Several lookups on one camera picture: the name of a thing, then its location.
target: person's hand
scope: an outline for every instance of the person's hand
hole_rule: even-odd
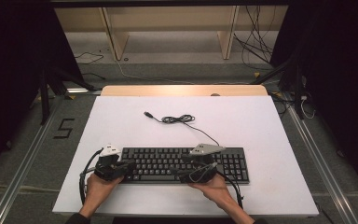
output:
[[[227,203],[235,202],[228,192],[225,178],[215,175],[207,183],[189,183],[191,188],[199,189],[209,200],[217,204],[219,208],[225,209]]]
[[[223,209],[235,223],[251,224],[255,221],[245,212],[228,192],[225,178],[221,175],[215,175],[207,183],[189,183],[191,188],[199,189],[203,195],[216,205]]]
[[[90,218],[123,178],[124,176],[112,181],[105,181],[95,174],[90,175],[87,179],[86,200],[79,213],[83,217]]]

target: sleeve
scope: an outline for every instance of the sleeve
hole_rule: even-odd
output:
[[[90,220],[78,213],[74,213],[69,217],[65,224],[90,224]]]
[[[264,218],[260,218],[254,222],[254,224],[268,224]]]

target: white surface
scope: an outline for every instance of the white surface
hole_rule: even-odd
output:
[[[190,114],[190,124],[224,147],[243,147],[251,183],[241,186],[244,210],[251,215],[316,216],[318,211],[298,167],[275,106],[269,96],[112,97],[95,101],[77,152],[53,212],[74,213],[81,207],[78,179],[92,154],[115,147],[195,147],[213,144],[183,124],[158,119]],[[119,185],[97,213],[114,216],[226,216],[200,191],[187,185]]]

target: black keyboard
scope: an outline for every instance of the black keyboard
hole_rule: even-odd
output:
[[[191,169],[191,164],[181,160],[192,147],[124,147],[122,160],[134,160],[132,175],[126,175],[122,183],[127,184],[180,184],[179,178],[171,174],[170,167]],[[248,184],[249,176],[242,147],[227,147],[213,154],[217,170],[239,184]]]

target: keyboard cable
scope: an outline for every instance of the keyboard cable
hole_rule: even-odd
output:
[[[202,130],[200,130],[200,129],[197,129],[197,128],[194,128],[194,127],[192,127],[192,126],[190,126],[190,125],[187,124],[187,122],[190,122],[190,121],[193,121],[193,120],[196,119],[194,116],[191,116],[191,115],[182,115],[182,116],[179,117],[179,118],[175,118],[175,117],[164,117],[164,118],[162,118],[161,120],[158,120],[158,119],[156,119],[155,117],[153,117],[153,115],[151,115],[149,112],[144,112],[144,114],[145,114],[147,117],[149,117],[149,118],[151,118],[151,119],[155,119],[156,121],[158,121],[158,122],[160,122],[160,123],[166,123],[166,124],[173,124],[173,123],[178,123],[178,122],[183,123],[183,124],[187,125],[188,127],[192,128],[192,129],[194,129],[194,130],[197,130],[197,131],[199,131],[199,132],[204,133],[204,134],[207,135],[210,139],[212,139],[218,146],[220,146],[219,143],[218,143],[216,140],[214,140],[209,134],[207,134],[207,133],[205,133],[204,131],[202,131]]]

